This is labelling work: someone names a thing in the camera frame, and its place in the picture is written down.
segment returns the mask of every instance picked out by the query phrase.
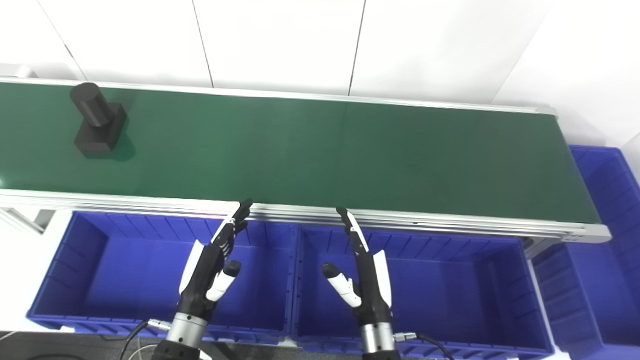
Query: robotic hand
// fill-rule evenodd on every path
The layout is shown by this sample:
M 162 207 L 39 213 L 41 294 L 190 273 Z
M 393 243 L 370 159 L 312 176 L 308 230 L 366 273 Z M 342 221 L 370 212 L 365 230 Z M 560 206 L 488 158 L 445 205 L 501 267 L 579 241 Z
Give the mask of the robotic hand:
M 232 260 L 225 264 L 225 261 L 234 248 L 235 236 L 247 225 L 246 217 L 252 204 L 251 199 L 237 203 L 208 245 L 203 247 L 196 241 L 182 276 L 183 283 L 189 279 L 188 283 L 180 285 L 177 312 L 166 339 L 154 350 L 152 360 L 199 359 L 200 343 L 211 314 L 240 272 L 240 262 Z M 200 257 L 195 263 L 198 250 L 201 250 Z
M 364 360 L 399 360 L 391 328 L 391 285 L 385 251 L 371 255 L 355 217 L 336 208 L 349 235 L 358 269 L 359 284 L 333 263 L 322 266 L 324 276 L 344 301 L 353 308 L 362 335 Z

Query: black cable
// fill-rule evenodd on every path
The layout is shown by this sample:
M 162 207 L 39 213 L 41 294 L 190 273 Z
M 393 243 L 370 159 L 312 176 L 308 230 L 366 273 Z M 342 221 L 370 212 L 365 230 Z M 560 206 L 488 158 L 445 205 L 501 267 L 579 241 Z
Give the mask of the black cable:
M 419 334 L 418 332 L 415 333 L 415 337 L 422 341 L 427 341 L 428 343 L 436 345 L 440 349 L 440 351 L 442 351 L 444 356 L 446 356 L 449 360 L 454 360 L 453 355 L 451 355 L 451 353 L 444 346 L 442 346 L 442 344 L 438 340 L 430 336 L 426 336 L 425 334 Z
M 29 359 L 26 359 L 26 360 L 48 359 L 50 357 L 66 357 L 67 359 L 84 360 L 84 358 L 82 357 L 79 357 L 77 355 L 71 355 L 71 354 L 42 354 L 42 355 L 31 356 Z
M 133 330 L 129 333 L 129 335 L 127 336 L 127 339 L 125 340 L 124 345 L 122 346 L 122 350 L 120 351 L 120 355 L 118 356 L 118 360 L 122 360 L 124 358 L 124 353 L 127 351 L 127 346 L 129 346 L 129 343 L 131 342 L 131 340 L 133 340 L 133 338 L 136 337 L 136 335 L 138 335 L 138 333 L 140 331 L 142 331 L 142 329 L 147 327 L 147 322 L 148 320 L 142 320 L 136 327 L 133 328 Z

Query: blue plastic bin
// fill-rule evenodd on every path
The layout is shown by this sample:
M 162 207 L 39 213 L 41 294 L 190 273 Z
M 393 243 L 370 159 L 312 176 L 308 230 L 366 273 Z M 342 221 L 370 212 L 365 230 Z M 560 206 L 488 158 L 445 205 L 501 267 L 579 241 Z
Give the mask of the blue plastic bin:
M 128 334 L 146 318 L 171 321 L 193 242 L 209 241 L 219 224 L 74 213 L 27 317 L 99 334 Z M 208 340 L 276 343 L 289 333 L 297 233 L 296 225 L 250 222 L 236 238 L 230 259 L 242 270 L 218 303 Z
M 613 239 L 533 261 L 556 344 L 573 360 L 640 359 L 640 189 L 619 149 L 571 147 Z
M 385 249 L 395 331 L 440 340 L 458 359 L 540 359 L 553 353 L 522 242 L 515 238 L 366 231 L 372 252 Z M 303 226 L 291 337 L 305 350 L 359 353 L 351 308 L 323 277 L 332 261 L 357 271 L 342 228 Z M 443 357 L 421 341 L 396 344 L 402 355 Z

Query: floor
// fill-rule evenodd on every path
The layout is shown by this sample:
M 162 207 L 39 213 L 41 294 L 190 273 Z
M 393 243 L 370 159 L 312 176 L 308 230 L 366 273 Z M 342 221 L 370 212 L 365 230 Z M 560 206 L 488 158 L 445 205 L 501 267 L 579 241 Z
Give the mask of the floor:
M 0 338 L 7 332 L 0 332 Z M 124 359 L 145 345 L 158 343 L 157 338 L 136 338 L 129 345 Z M 2 360 L 115 360 L 122 347 L 121 337 L 89 334 L 56 334 L 39 332 L 17 332 L 0 340 Z M 273 347 L 266 345 L 229 344 L 240 360 L 361 360 L 360 355 L 324 354 L 306 352 L 298 348 Z M 202 349 L 214 360 L 216 349 L 211 343 L 204 343 Z M 148 360 L 153 347 L 141 350 L 132 360 Z

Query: cable connector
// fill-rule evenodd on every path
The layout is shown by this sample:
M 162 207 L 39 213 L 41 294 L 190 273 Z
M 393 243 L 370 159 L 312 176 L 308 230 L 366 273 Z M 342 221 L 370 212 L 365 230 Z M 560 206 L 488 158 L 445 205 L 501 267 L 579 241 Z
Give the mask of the cable connector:
M 417 338 L 418 336 L 415 332 L 397 332 L 394 334 L 394 340 L 396 341 L 396 343 L 401 343 L 402 341 L 413 340 Z
M 156 329 L 160 329 L 160 330 L 164 330 L 164 331 L 169 331 L 169 329 L 171 329 L 171 323 L 170 322 L 165 322 L 165 321 L 158 320 L 158 319 L 149 319 L 149 321 L 147 321 L 147 325 L 153 326 Z

